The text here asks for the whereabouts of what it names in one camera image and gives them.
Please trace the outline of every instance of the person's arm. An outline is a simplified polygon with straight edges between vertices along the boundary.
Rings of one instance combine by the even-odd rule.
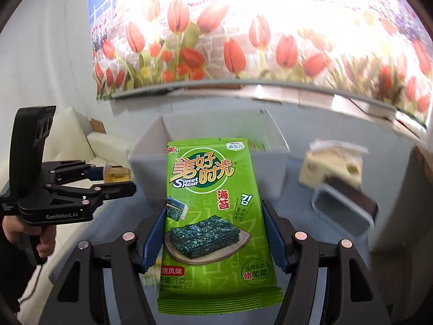
[[[55,247],[55,226],[41,227],[27,225],[21,217],[5,216],[0,228],[0,293],[14,313],[19,311],[18,299],[24,293],[35,267],[20,250],[20,233],[40,235],[41,243],[36,249],[40,257],[51,255]]]

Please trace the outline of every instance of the beige package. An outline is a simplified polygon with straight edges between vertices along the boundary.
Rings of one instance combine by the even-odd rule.
[[[317,140],[310,144],[299,173],[299,183],[315,189],[326,178],[338,177],[359,188],[362,182],[362,157],[367,148],[340,141]]]

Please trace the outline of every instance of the tulip mural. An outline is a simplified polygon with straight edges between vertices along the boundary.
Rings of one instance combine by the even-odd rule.
[[[89,8],[98,99],[255,78],[344,90],[426,121],[433,42],[405,0],[104,1]]]

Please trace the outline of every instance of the screw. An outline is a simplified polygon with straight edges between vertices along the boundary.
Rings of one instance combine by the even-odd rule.
[[[304,241],[304,240],[307,239],[307,237],[308,237],[308,236],[307,236],[307,234],[306,234],[305,232],[298,231],[298,232],[295,233],[295,238],[296,238],[297,240]]]
[[[89,246],[89,241],[82,240],[80,243],[78,243],[78,249],[86,249]]]
[[[133,240],[135,238],[135,233],[134,232],[125,232],[122,236],[124,241],[130,241]]]
[[[352,244],[352,242],[349,241],[349,240],[342,240],[342,241],[341,241],[341,245],[342,245],[343,247],[345,247],[345,248],[351,248],[353,244]]]

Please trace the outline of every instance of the human hand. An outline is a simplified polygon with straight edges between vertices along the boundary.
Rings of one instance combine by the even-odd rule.
[[[40,243],[36,250],[41,258],[46,258],[53,254],[55,247],[56,226],[30,226],[24,222],[21,216],[3,217],[3,231],[10,243],[17,244],[20,242],[20,233],[29,236],[39,236]]]

